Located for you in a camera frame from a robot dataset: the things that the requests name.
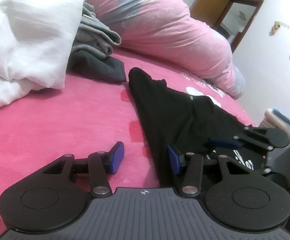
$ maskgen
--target blue rubber pad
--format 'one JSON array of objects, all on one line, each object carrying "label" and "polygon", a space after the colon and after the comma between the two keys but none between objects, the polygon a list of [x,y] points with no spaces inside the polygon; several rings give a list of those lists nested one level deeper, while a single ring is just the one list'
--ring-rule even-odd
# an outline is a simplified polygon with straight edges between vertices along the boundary
[{"label": "blue rubber pad", "polygon": [[110,165],[110,173],[111,174],[117,173],[118,168],[119,168],[123,158],[124,158],[124,143],[121,142],[112,156],[112,163]]},{"label": "blue rubber pad", "polygon": [[178,159],[178,155],[170,145],[168,146],[168,155],[169,155],[169,164],[171,166],[174,175],[179,175],[181,173],[180,161]]},{"label": "blue rubber pad", "polygon": [[244,146],[243,143],[234,141],[234,140],[229,141],[229,140],[211,138],[208,140],[208,142],[214,147],[231,149],[231,150],[237,150]]}]

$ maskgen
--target silver screw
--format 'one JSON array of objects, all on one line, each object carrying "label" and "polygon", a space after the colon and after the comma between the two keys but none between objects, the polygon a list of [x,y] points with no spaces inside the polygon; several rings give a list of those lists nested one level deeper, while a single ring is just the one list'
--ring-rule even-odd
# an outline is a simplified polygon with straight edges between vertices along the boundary
[{"label": "silver screw", "polygon": [[109,192],[109,189],[107,187],[104,187],[104,186],[98,186],[98,187],[95,187],[93,189],[93,192],[98,194],[98,195],[105,195],[106,193]]},{"label": "silver screw", "polygon": [[182,188],[182,192],[186,194],[195,194],[198,191],[197,187],[194,186],[185,186]]},{"label": "silver screw", "polygon": [[265,173],[270,173],[271,171],[272,171],[271,168],[266,168],[266,169],[264,169],[264,172],[265,172]]}]

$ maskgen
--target pink blanket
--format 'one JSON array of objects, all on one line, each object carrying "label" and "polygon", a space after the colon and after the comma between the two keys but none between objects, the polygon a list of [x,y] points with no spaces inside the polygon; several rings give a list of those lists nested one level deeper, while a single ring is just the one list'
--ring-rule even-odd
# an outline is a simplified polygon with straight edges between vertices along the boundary
[{"label": "pink blanket", "polygon": [[[242,107],[222,91],[167,62],[118,51],[126,73],[139,67],[168,87],[209,95],[246,125],[254,124]],[[66,153],[86,158],[125,144],[125,157],[109,181],[116,187],[158,187],[150,151],[128,84],[113,85],[67,75],[64,90],[28,94],[0,108],[0,194],[9,186]],[[0,218],[0,234],[5,227]]]},{"label": "pink blanket", "polygon": [[245,80],[233,66],[227,40],[190,17],[182,0],[87,0],[96,16],[120,34],[122,46],[169,60],[237,99]]}]

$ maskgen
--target white print on shirt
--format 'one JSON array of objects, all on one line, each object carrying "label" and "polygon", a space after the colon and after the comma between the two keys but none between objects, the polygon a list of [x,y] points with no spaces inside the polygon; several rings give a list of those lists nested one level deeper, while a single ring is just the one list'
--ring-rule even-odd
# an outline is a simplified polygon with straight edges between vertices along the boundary
[{"label": "white print on shirt", "polygon": [[246,162],[244,162],[243,158],[241,157],[241,155],[239,154],[239,152],[237,150],[233,150],[235,153],[235,159],[239,161],[239,163],[243,164],[244,166],[246,166],[247,168],[250,168],[251,170],[254,170],[254,165],[252,163],[251,160],[248,160]]},{"label": "white print on shirt", "polygon": [[[192,100],[193,100],[192,96],[203,96],[204,95],[202,92],[198,91],[196,88],[193,88],[193,87],[186,87],[186,91],[191,96]],[[222,107],[222,105],[215,98],[213,98],[210,95],[206,95],[206,96],[209,97],[215,105]]]}]

